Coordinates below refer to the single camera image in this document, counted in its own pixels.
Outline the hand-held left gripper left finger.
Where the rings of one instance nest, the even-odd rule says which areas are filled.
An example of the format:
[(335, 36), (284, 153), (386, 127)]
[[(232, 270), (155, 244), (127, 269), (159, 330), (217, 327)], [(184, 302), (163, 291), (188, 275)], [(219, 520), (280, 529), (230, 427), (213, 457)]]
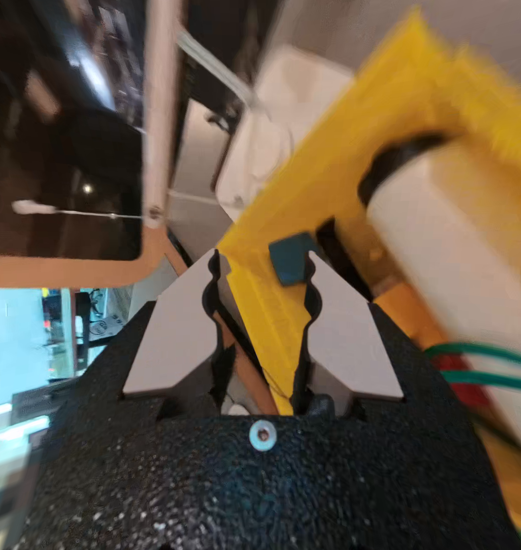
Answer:
[(160, 397), (178, 409), (209, 396), (216, 408), (232, 377), (235, 349), (224, 348), (215, 314), (222, 305), (220, 253), (210, 249), (155, 302), (123, 386), (124, 398)]

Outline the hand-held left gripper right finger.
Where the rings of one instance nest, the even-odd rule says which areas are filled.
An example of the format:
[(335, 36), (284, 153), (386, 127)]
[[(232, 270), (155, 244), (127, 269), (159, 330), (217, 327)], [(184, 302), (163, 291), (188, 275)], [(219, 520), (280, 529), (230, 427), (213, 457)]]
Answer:
[(359, 399), (402, 402), (369, 302), (314, 251), (305, 254), (303, 329), (291, 406), (307, 415), (326, 402), (329, 413), (350, 415)]

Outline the blue sponge with black layer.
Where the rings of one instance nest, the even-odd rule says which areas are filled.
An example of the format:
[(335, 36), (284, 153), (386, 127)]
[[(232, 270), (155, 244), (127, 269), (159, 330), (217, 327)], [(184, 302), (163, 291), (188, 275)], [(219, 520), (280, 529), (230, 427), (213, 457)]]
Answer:
[(320, 258), (323, 252), (310, 232), (303, 231), (272, 241), (268, 245), (271, 264), (283, 287), (305, 281), (305, 259), (313, 251)]

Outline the yellow plastic bin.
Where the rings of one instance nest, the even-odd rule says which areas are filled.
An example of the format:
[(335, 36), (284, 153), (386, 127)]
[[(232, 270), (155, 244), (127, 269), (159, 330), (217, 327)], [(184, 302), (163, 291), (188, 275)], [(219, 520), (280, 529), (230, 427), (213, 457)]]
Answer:
[[(521, 86), (468, 48), (451, 49), (418, 11), (368, 58), (351, 87), (227, 231), (218, 249), (228, 282), (281, 412), (208, 429), (227, 445), (214, 489), (215, 543), (250, 549), (521, 549), (483, 442), (429, 358), (375, 303), (369, 307), (404, 393), (359, 399), (350, 415), (315, 403), (294, 415), (293, 379), (305, 324), (305, 283), (283, 287), (272, 241), (314, 235), (329, 219), (365, 279), (397, 272), (358, 186), (384, 146), (428, 132), (465, 139), (516, 175), (521, 189)], [(490, 374), (498, 382), (519, 378)], [(521, 440), (521, 388), (489, 394)]]

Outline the white cylindrical bottle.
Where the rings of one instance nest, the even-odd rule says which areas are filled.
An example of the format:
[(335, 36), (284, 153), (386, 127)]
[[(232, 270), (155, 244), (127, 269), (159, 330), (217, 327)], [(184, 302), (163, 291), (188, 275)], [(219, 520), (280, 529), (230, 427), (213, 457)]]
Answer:
[(475, 372), (521, 379), (521, 189), (465, 139), (421, 133), (378, 151), (367, 219)]

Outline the white mirror stand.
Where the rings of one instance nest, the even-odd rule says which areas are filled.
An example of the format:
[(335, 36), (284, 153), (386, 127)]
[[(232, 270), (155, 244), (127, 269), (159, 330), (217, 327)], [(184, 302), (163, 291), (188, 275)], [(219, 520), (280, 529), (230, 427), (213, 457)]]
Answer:
[(142, 223), (166, 224), (174, 164), (179, 52), (191, 56), (241, 100), (244, 113), (216, 184), (216, 203), (236, 221), (299, 142), (353, 83), (353, 73), (327, 59), (284, 44), (264, 58), (247, 85), (183, 27), (182, 1), (148, 1), (145, 107), (142, 130)]

